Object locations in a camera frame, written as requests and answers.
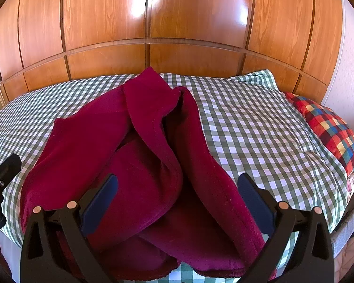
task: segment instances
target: bedsheet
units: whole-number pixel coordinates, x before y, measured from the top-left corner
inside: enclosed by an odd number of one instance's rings
[[[235,183],[247,172],[277,201],[288,201],[297,209],[319,205],[329,231],[334,229],[346,207],[344,167],[278,90],[270,71],[229,79],[161,76],[171,87],[190,90],[209,150]],[[49,86],[18,97],[0,111],[0,162],[11,153],[23,161],[20,174],[4,191],[3,202],[8,222],[2,231],[19,246],[23,238],[18,220],[22,182],[42,152],[54,120],[72,115],[133,77],[104,76]],[[296,233],[291,236],[280,267],[291,255],[296,238]],[[166,280],[228,282],[201,277],[186,264],[162,281]]]

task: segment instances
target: brown wooden wall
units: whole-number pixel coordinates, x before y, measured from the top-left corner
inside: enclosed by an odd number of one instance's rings
[[[341,0],[7,0],[0,71],[12,100],[148,66],[217,77],[270,69],[280,90],[320,102],[341,33]]]

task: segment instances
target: wood grain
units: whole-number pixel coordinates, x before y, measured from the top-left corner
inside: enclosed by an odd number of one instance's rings
[[[20,0],[18,33],[24,67],[62,52],[60,0]]]
[[[66,49],[144,37],[146,0],[63,0]]]
[[[247,49],[301,68],[311,30],[313,0],[256,0]]]
[[[156,72],[227,78],[236,75],[242,53],[189,44],[151,44]]]
[[[280,91],[293,92],[299,73],[261,57],[246,55],[242,74],[265,69],[271,71]]]
[[[152,0],[151,37],[244,47],[252,0]]]
[[[0,8],[0,73],[3,80],[23,69],[18,45],[19,2],[6,0]]]
[[[29,91],[68,81],[64,58],[47,62],[32,70],[24,72]]]
[[[341,0],[316,0],[312,39],[303,71],[329,84],[342,35]]]
[[[24,93],[29,92],[23,74],[17,75],[14,78],[5,82],[4,88],[8,95],[9,101],[12,101],[18,96],[21,96]]]
[[[302,75],[295,93],[316,101],[317,103],[321,103],[327,88],[324,83]]]
[[[67,56],[72,79],[134,73],[145,68],[145,44],[97,48]]]

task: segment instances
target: checkered bedsheet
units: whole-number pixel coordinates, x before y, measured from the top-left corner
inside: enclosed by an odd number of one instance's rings
[[[247,172],[277,201],[296,209],[319,205],[332,231],[346,207],[346,172],[320,142],[301,114],[279,92],[270,71],[229,79],[161,74],[170,87],[186,86],[194,96],[212,156],[233,178]],[[65,118],[134,75],[103,76],[49,86],[18,97],[0,111],[0,163],[11,153],[23,168],[4,191],[3,232],[21,246],[21,186],[36,163],[55,118]],[[296,241],[286,247],[283,266]],[[204,278],[182,264],[158,280],[185,283],[232,282]]]

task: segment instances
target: bed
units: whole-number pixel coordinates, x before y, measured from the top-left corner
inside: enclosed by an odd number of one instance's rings
[[[43,150],[54,120],[71,116],[135,76],[101,76],[48,86],[19,96],[0,111],[0,162],[11,153],[18,154],[23,162],[20,174],[4,191],[3,202],[8,222],[2,232],[18,246],[23,238],[19,223],[21,187]],[[354,163],[345,168],[308,125],[297,104],[308,100],[280,92],[267,70],[228,79],[170,73],[161,77],[170,87],[190,90],[210,153],[235,183],[247,172],[277,201],[288,201],[297,209],[320,205],[329,231],[335,230],[354,192]],[[285,266],[296,238],[296,234],[291,236],[278,268]],[[160,282],[166,280],[234,279],[204,278],[182,263]]]

